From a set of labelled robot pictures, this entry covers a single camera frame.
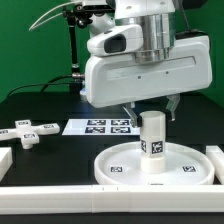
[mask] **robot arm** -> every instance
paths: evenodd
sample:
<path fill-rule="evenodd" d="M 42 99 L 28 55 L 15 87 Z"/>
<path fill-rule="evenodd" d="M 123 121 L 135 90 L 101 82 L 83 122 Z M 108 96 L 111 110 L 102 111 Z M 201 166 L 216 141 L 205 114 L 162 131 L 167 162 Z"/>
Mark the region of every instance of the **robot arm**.
<path fill-rule="evenodd" d="M 172 0 L 116 0 L 116 26 L 88 42 L 92 56 L 86 65 L 86 89 L 93 106 L 170 96 L 210 85 L 209 39 L 175 40 L 174 12 Z M 132 36 L 128 30 L 134 29 L 138 32 Z"/>

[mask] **white base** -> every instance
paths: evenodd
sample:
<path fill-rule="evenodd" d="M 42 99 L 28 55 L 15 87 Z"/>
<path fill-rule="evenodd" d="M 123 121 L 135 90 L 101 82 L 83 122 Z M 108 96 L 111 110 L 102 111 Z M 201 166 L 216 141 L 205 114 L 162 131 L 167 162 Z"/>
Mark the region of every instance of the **white base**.
<path fill-rule="evenodd" d="M 224 212 L 224 186 L 89 185 L 0 188 L 1 215 L 92 212 Z"/>
<path fill-rule="evenodd" d="M 212 184 L 215 169 L 202 153 L 166 143 L 166 167 L 163 173 L 141 170 L 141 143 L 116 145 L 100 153 L 94 164 L 95 178 L 101 185 L 192 185 Z"/>

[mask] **white block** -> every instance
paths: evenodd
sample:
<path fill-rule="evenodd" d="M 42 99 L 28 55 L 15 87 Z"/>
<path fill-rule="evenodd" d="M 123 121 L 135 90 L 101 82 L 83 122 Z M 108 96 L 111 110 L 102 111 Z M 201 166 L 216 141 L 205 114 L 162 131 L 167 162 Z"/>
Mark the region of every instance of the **white block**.
<path fill-rule="evenodd" d="M 0 181 L 12 165 L 11 148 L 0 148 Z"/>
<path fill-rule="evenodd" d="M 224 153 L 218 146 L 207 146 L 206 155 L 215 166 L 215 175 L 224 185 Z"/>

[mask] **white cylinder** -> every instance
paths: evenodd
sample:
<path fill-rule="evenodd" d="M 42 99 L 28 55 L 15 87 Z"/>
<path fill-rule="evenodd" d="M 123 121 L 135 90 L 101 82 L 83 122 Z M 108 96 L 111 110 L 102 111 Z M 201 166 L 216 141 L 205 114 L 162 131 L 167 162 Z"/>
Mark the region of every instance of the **white cylinder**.
<path fill-rule="evenodd" d="M 146 173 L 162 173 L 165 171 L 165 136 L 166 117 L 159 111 L 141 113 L 141 169 Z"/>

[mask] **cable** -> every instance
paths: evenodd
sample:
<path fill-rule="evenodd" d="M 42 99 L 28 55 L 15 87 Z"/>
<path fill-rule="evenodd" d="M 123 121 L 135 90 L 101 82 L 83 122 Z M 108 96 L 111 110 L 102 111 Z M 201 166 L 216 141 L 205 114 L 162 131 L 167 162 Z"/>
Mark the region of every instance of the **cable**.
<path fill-rule="evenodd" d="M 44 13 L 30 28 L 29 28 L 29 31 L 31 30 L 34 30 L 34 27 L 38 27 L 39 26 L 39 22 L 44 18 L 46 17 L 47 15 L 49 15 L 51 12 L 55 11 L 56 9 L 59 9 L 61 7 L 64 7 L 64 6 L 67 6 L 67 5 L 74 5 L 74 4 L 77 4 L 77 3 L 81 3 L 83 0 L 73 0 L 72 2 L 67 2 L 67 3 L 64 3 L 64 4 L 61 4 L 61 5 L 58 5 L 56 7 L 54 7 L 53 9 L 49 10 L 48 12 Z"/>
<path fill-rule="evenodd" d="M 51 79 L 50 81 L 47 82 L 46 85 L 43 86 L 43 88 L 40 90 L 40 92 L 44 92 L 50 83 L 56 82 L 61 79 L 66 79 L 66 78 L 72 78 L 72 75 L 64 75 L 64 76 L 59 76 L 59 77 L 55 77 L 55 78 Z"/>
<path fill-rule="evenodd" d="M 24 85 L 24 86 L 19 86 L 16 87 L 15 89 L 11 90 L 8 94 L 7 97 L 10 97 L 15 91 L 19 90 L 19 89 L 24 89 L 24 88 L 28 88 L 28 87 L 38 87 L 38 86 L 45 86 L 45 85 L 49 85 L 49 86 L 59 86 L 59 85 L 69 85 L 71 84 L 71 82 L 63 82 L 63 83 L 43 83 L 43 84 L 30 84 L 30 85 Z"/>
<path fill-rule="evenodd" d="M 190 31 L 191 28 L 190 28 L 190 25 L 189 25 L 189 22 L 188 22 L 188 19 L 187 19 L 185 10 L 184 10 L 183 0 L 178 0 L 178 4 L 179 4 L 179 8 L 180 8 L 180 12 L 181 12 L 182 18 L 183 18 L 183 20 L 185 22 L 185 25 L 187 27 L 187 30 Z"/>
<path fill-rule="evenodd" d="M 38 28 L 39 26 L 44 25 L 45 23 L 49 22 L 50 20 L 55 19 L 55 18 L 58 17 L 58 16 L 61 16 L 62 14 L 63 14 L 63 13 L 61 12 L 61 13 L 58 13 L 57 15 L 55 15 L 55 16 L 50 17 L 49 19 L 44 20 L 43 22 L 37 24 L 36 26 L 33 26 L 32 29 L 30 28 L 29 31 L 33 31 L 33 30 L 35 30 L 35 29 Z"/>

